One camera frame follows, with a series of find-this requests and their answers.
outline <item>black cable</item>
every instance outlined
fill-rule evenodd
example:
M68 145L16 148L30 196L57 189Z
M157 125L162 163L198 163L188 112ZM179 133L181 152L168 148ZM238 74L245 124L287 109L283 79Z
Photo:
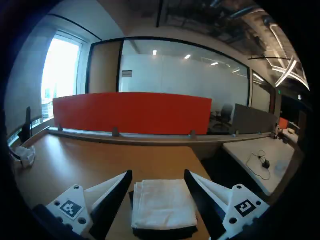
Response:
M260 176L259 174L256 174L256 173L248 166L248 162L249 162L249 160L250 160L250 158L251 158L252 155L258 157L258 159L260 160L260 162L263 163L263 162L266 160L266 157L265 157L266 153L264 152L264 150L261 150L261 149L260 149L260 150L258 151L258 154L257 154L257 155L252 152L252 153L250 154L247 162L246 162L246 166L250 169L251 172L253 172L256 176L261 177L263 180L268 180L268 179L270 179L271 174L270 174L269 169L266 168L266 169L268 170L269 177L268 177L268 178L263 178L263 177Z

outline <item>window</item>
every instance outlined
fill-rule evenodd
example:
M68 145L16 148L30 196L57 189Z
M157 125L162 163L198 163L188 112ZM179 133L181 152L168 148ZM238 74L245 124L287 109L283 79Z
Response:
M82 44L55 35L44 63L41 85L42 117L53 116L52 99L76 94L76 79Z
M210 98L208 134L227 134L235 104L248 104L245 65L220 53L179 42L125 40L119 76L120 92ZM221 113L226 120L220 124Z
M265 111L274 111L275 89L259 74L252 71L252 103L251 107Z

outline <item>crumpled paper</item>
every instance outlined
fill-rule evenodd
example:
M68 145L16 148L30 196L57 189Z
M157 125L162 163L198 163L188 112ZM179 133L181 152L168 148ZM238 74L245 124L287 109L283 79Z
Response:
M22 166L24 168L31 166L34 163L34 158L36 157L36 150L34 146L30 148L17 147L15 153L20 157Z

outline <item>sign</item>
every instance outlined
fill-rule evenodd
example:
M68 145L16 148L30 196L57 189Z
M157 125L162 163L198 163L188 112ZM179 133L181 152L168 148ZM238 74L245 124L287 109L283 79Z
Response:
M121 77L122 78L132 78L132 70L131 71L122 71Z

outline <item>red divider panel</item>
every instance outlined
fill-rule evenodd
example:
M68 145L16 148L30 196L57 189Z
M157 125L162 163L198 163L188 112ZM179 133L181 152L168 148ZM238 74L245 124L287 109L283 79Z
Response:
M206 134L211 99L177 94L113 92L53 99L62 128L139 134Z
M279 119L279 127L281 129L286 129L288 127L288 120L286 120L284 118L280 118Z

